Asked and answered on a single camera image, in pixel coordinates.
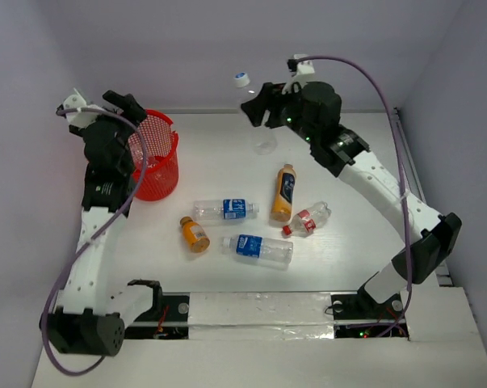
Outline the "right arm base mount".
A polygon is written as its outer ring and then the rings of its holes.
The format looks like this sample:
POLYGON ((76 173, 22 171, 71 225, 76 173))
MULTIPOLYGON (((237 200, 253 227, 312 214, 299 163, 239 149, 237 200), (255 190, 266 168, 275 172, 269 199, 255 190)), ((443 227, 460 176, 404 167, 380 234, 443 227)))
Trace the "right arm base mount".
POLYGON ((333 319, 336 339, 408 338, 404 304, 399 293, 386 302, 362 303, 357 293, 336 293, 330 296, 324 314, 333 319))

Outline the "blue label bottle front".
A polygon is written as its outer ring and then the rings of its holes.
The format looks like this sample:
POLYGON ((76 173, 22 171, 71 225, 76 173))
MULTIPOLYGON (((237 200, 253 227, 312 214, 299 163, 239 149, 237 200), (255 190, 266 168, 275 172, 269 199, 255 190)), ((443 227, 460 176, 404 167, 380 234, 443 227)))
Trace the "blue label bottle front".
POLYGON ((221 251, 234 261, 265 268, 287 270, 293 257, 292 242, 237 234, 221 240, 221 251))

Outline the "tall orange juice bottle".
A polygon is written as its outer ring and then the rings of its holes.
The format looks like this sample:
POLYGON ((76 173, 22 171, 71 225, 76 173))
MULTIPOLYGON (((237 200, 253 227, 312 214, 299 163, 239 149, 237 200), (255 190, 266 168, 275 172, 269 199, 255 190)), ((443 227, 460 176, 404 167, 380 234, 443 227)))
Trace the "tall orange juice bottle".
POLYGON ((285 164, 278 172, 275 196, 271 206, 272 221, 286 222, 292 216, 293 191, 296 184, 296 172, 293 165, 285 164))

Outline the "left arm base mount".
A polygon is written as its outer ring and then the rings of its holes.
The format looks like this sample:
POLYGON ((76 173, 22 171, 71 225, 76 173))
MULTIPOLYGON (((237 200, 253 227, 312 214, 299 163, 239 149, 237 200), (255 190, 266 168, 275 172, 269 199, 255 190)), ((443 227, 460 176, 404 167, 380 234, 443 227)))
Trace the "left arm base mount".
POLYGON ((147 312, 125 329, 126 340, 187 340, 189 338, 190 295, 170 293, 163 296, 159 313, 147 312))

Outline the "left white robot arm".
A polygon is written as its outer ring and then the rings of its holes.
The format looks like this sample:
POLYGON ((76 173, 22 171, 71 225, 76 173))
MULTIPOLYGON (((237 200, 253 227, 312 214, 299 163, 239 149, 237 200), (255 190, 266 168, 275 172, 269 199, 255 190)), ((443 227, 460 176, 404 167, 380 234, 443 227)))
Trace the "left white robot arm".
POLYGON ((128 326, 140 316, 154 319, 163 310, 156 280, 131 280, 117 294, 107 291, 117 239, 141 185, 133 178, 129 139, 140 135, 138 127, 147 114, 130 94, 108 90, 103 99, 114 109, 90 104, 78 91, 57 109, 69 131, 83 140, 87 165, 77 251, 57 278, 40 318, 47 354, 115 356, 128 326))

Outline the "large clear plastic bottle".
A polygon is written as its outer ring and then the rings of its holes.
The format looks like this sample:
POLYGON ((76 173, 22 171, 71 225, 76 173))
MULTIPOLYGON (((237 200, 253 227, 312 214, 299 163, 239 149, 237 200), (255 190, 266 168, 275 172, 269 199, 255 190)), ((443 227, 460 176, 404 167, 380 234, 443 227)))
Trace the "large clear plastic bottle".
POLYGON ((276 146, 275 135, 270 129, 262 127, 266 113, 266 100, 259 86, 246 72, 238 72, 233 77, 237 91, 237 109, 250 122, 251 145, 258 155, 271 154, 276 146))

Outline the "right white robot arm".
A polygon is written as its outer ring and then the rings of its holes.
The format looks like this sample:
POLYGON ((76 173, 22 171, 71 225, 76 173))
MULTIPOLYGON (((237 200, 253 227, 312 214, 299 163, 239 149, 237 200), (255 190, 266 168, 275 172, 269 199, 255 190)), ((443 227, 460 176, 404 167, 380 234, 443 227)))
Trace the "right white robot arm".
POLYGON ((462 221, 420 201, 384 168, 369 144, 341 124, 342 99, 325 82, 294 83, 292 91, 266 82, 244 98, 241 110, 254 127, 290 128, 309 144, 310 154, 364 197, 405 241, 405 248, 358 290, 356 306, 367 317, 408 285, 420 285, 452 253, 462 221))

